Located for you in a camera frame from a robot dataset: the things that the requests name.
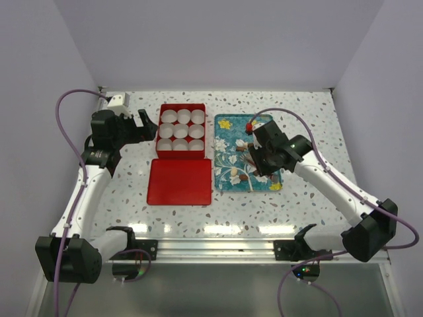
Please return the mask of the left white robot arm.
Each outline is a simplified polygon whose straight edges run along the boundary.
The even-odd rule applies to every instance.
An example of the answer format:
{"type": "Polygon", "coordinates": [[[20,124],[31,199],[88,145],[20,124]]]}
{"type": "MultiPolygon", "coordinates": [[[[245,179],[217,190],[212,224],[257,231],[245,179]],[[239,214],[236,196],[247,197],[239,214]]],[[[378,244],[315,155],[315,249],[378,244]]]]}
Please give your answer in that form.
{"type": "Polygon", "coordinates": [[[48,236],[35,244],[36,255],[46,276],[54,283],[94,283],[104,262],[118,254],[130,259],[137,253],[134,230],[109,227],[90,241],[91,229],[102,195],[121,160],[120,150],[129,144],[154,140],[157,124],[145,110],[138,112],[142,125],[133,116],[100,110],[91,118],[91,135],[79,158],[75,188],[62,218],[48,236]]]}

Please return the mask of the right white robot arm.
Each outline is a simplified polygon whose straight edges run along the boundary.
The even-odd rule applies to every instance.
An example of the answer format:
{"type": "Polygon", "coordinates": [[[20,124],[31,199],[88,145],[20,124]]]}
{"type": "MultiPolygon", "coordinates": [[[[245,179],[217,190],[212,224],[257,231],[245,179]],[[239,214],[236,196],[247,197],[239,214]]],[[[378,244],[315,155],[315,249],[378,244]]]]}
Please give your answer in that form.
{"type": "Polygon", "coordinates": [[[347,222],[327,229],[310,224],[293,240],[276,241],[278,260],[296,262],[345,251],[361,262],[368,262],[394,237],[397,205],[390,199],[380,201],[359,189],[322,154],[316,153],[306,137],[287,137],[274,120],[248,123],[246,133],[253,137],[248,150],[260,176],[279,170],[296,174],[323,194],[347,222]]]}

